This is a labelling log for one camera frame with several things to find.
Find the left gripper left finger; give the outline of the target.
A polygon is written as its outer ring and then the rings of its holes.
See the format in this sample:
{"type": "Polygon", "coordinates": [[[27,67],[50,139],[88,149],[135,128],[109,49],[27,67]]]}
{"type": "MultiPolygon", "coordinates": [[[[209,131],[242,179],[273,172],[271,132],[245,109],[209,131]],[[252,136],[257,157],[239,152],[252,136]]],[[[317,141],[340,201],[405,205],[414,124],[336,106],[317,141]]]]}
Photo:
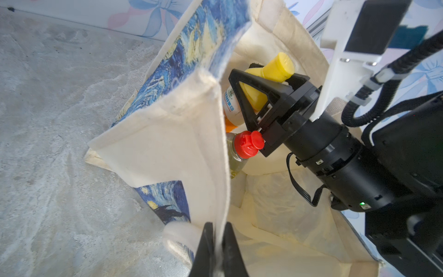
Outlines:
{"type": "Polygon", "coordinates": [[[194,263],[188,277],[213,277],[215,246],[213,223],[204,225],[194,263]]]}

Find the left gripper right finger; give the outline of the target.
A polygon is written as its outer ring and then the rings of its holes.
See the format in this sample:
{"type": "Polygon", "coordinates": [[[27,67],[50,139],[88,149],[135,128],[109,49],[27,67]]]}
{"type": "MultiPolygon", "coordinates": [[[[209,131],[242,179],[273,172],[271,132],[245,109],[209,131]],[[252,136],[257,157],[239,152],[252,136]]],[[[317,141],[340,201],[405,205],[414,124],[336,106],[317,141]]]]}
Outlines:
{"type": "Polygon", "coordinates": [[[223,264],[225,277],[249,277],[234,233],[233,225],[227,222],[223,233],[223,264]]]}

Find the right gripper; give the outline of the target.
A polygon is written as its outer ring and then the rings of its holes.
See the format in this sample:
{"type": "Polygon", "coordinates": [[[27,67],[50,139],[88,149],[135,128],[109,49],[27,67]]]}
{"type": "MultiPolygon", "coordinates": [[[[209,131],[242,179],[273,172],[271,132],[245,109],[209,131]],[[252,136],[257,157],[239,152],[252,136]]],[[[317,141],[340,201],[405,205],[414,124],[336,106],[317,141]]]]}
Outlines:
{"type": "MultiPolygon", "coordinates": [[[[253,63],[246,73],[260,77],[258,90],[242,85],[256,115],[256,130],[270,156],[281,145],[295,157],[298,165],[309,169],[330,190],[334,210],[369,212],[387,207],[408,195],[402,185],[348,128],[323,113],[310,121],[320,95],[308,76],[294,68],[270,63],[253,63]]],[[[228,132],[243,125],[244,119],[232,87],[228,88],[228,132]]]]}

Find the yellow-green red cap bottle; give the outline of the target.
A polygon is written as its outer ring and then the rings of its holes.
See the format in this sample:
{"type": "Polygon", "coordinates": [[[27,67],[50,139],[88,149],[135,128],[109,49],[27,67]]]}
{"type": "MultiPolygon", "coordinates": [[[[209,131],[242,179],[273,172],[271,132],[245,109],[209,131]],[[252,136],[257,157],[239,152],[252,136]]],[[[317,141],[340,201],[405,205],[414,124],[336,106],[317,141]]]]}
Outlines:
{"type": "Polygon", "coordinates": [[[226,133],[227,153],[230,177],[233,179],[242,171],[248,159],[256,156],[265,146],[265,140],[259,131],[243,131],[241,133],[226,133]]]}

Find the cream shopping bag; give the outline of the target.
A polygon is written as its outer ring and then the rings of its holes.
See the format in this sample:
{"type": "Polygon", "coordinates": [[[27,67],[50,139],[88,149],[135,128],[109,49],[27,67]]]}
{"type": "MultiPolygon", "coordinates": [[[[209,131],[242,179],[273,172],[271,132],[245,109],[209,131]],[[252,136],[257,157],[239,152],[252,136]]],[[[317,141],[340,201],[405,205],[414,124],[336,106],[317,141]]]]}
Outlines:
{"type": "Polygon", "coordinates": [[[143,86],[89,142],[88,164],[117,173],[165,223],[165,247],[192,268],[205,223],[224,277],[230,222],[251,277],[376,277],[379,264],[327,198],[313,208],[290,184],[280,147],[231,182],[222,91],[232,69],[285,52],[321,85],[329,65],[283,1],[193,1],[143,86]]]}

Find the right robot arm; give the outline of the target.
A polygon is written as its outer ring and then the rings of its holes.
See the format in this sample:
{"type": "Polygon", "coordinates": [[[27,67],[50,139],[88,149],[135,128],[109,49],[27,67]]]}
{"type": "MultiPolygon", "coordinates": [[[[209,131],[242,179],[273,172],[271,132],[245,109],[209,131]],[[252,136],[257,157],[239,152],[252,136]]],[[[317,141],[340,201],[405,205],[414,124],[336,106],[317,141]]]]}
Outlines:
{"type": "Polygon", "coordinates": [[[229,82],[249,131],[261,133],[267,157],[281,145],[322,186],[334,210],[365,213],[365,234],[379,254],[407,277],[443,274],[443,95],[397,105],[402,117],[377,130],[373,143],[353,136],[324,113],[315,121],[321,87],[294,74],[282,83],[234,69],[229,82]]]}

